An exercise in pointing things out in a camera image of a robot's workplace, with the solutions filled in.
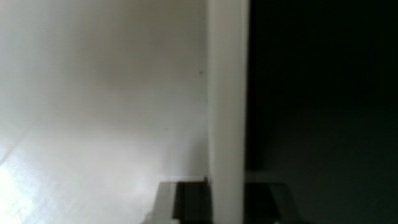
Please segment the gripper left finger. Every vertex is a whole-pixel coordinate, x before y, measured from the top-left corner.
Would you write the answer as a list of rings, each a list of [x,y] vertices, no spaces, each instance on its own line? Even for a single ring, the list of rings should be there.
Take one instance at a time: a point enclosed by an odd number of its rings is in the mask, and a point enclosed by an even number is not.
[[[210,224],[210,184],[162,182],[155,206],[140,224]]]

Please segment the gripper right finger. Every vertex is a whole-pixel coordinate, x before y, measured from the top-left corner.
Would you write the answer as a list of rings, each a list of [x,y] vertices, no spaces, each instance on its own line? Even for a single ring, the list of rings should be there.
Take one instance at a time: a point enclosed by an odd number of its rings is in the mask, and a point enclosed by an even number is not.
[[[243,224],[302,224],[291,192],[283,183],[245,184]]]

